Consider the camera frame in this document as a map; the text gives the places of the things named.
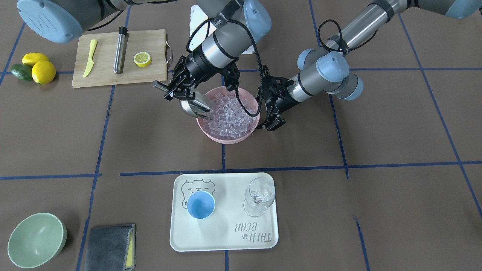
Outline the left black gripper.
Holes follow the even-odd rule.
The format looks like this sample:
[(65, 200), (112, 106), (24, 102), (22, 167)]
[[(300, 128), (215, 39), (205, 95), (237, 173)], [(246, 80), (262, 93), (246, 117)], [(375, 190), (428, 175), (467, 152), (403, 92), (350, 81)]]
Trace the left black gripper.
[(264, 121), (258, 124), (258, 129), (275, 131), (286, 124), (282, 114), (300, 103), (288, 91), (289, 87), (296, 85), (296, 81), (270, 75), (267, 65), (263, 65), (262, 72), (261, 84), (258, 87), (258, 100), (265, 101), (267, 113)]

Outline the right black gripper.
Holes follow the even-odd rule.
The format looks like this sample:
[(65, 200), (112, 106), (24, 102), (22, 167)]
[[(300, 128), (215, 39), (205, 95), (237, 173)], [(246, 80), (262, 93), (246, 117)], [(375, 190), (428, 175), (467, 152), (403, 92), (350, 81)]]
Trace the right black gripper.
[(224, 68), (212, 65), (202, 51), (193, 51), (187, 57), (181, 56), (171, 72), (172, 78), (168, 85), (163, 85), (166, 92), (164, 99), (184, 97), (185, 88), (208, 81), (216, 74), (224, 76), (227, 91), (235, 91), (239, 87), (240, 72), (236, 66), (239, 57), (230, 60)]

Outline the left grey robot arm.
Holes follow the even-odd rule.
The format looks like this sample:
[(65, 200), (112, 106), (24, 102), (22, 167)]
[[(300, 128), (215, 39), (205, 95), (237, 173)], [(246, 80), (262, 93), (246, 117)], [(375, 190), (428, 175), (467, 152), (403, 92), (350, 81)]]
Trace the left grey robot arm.
[(341, 100), (354, 100), (363, 92), (363, 81), (348, 67), (346, 56), (365, 45), (375, 33), (396, 14), (408, 8), (442, 14), (462, 19), (480, 9), (480, 0), (373, 0), (338, 33), (331, 36), (318, 49), (300, 53), (298, 74), (291, 78), (270, 75), (263, 66), (263, 85), (259, 98), (263, 98), (267, 113), (259, 129), (274, 131), (285, 124), (282, 114), (292, 107), (320, 93)]

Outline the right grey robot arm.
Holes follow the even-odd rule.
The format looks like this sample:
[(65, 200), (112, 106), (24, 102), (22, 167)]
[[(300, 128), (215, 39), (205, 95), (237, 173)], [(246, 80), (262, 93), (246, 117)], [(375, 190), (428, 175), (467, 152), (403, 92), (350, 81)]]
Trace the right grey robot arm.
[[(5, 76), (1, 85), (2, 108), (7, 104), (17, 108), (31, 111), (60, 110), (66, 113), (69, 110), (100, 110), (107, 104), (110, 97), (110, 86), (97, 86), (87, 88), (73, 88), (71, 81), (74, 70), (78, 40), (75, 38), (68, 43), (54, 43), (41, 37), (35, 32), (31, 24), (40, 24), (40, 18), (24, 22), (22, 15), (29, 12), (29, 8), (17, 7), (17, 1), (5, 2), (2, 14), (2, 25), (5, 27), (16, 26), (21, 33), (12, 63), (19, 62), (23, 54), (41, 52), (48, 57), (58, 69), (60, 74), (55, 80), (46, 85), (35, 82), (23, 82), (14, 76)], [(166, 5), (140, 5), (131, 7), (130, 12), (124, 12), (112, 24), (99, 29), (98, 33), (113, 32), (118, 26), (127, 22), (129, 31), (165, 29), (171, 45), (175, 46), (175, 56), (183, 51), (188, 35), (188, 8), (193, 5), (191, 0), (169, 3)]]

